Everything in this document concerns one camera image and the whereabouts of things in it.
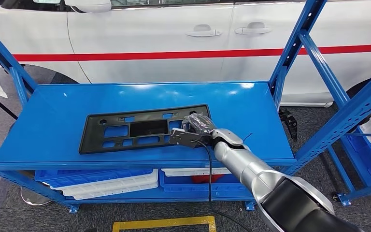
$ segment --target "car window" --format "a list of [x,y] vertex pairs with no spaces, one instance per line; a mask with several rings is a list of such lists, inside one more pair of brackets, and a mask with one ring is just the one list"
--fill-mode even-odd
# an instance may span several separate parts
[[232,0],[111,0],[112,7],[147,5],[184,5],[233,2]]
[[35,11],[69,11],[69,6],[61,0],[58,4],[36,3],[33,0],[5,0],[0,1],[0,6],[5,9],[22,9]]

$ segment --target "red stripe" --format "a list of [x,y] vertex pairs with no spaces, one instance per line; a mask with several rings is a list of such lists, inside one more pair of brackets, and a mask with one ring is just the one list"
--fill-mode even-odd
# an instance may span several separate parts
[[[322,54],[343,54],[371,52],[371,45],[320,47]],[[18,54],[18,61],[95,61],[95,60],[134,60],[134,59],[188,59],[188,58],[226,58],[226,57],[267,57],[279,56],[282,48],[250,49],[250,50],[219,50],[189,52],[140,52],[140,53],[104,53],[104,54]],[[300,55],[307,54],[305,49]]]

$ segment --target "yellow floor marking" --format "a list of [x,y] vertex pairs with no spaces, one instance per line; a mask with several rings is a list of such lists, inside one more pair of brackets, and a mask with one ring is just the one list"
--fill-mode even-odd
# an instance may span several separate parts
[[209,232],[216,232],[214,216],[206,217],[183,217],[162,220],[148,220],[148,221],[118,221],[113,224],[113,232],[120,232],[120,230],[130,229],[148,229],[171,226],[189,226],[208,224]]

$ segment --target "black cable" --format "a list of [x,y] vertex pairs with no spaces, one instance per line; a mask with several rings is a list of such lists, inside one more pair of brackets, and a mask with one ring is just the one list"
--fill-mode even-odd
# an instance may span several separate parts
[[203,142],[201,142],[200,140],[193,139],[191,141],[201,144],[205,148],[205,150],[207,151],[209,167],[210,167],[210,176],[208,178],[208,204],[210,206],[211,211],[213,211],[214,213],[219,214],[223,217],[226,217],[226,218],[230,219],[231,221],[233,221],[233,222],[237,223],[238,225],[240,225],[241,227],[243,227],[246,231],[252,232],[252,230],[250,228],[248,228],[242,222],[238,221],[238,219],[236,219],[233,216],[230,216],[228,214],[225,214],[223,212],[220,212],[220,211],[213,208],[212,201],[211,201],[211,176],[212,176],[212,173],[213,173],[212,172],[213,171],[213,161],[211,159],[210,151],[208,150],[207,146]]
[[245,140],[248,139],[249,136],[251,136],[251,135],[252,135],[252,133],[250,133],[249,135],[247,135],[247,136],[244,138],[243,142],[245,142]]

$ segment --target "black plastic panel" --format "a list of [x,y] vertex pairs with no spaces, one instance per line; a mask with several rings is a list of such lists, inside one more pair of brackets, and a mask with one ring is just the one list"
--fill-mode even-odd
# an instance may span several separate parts
[[99,153],[127,149],[165,146],[172,128],[191,113],[204,113],[211,118],[207,105],[88,115],[79,153]]

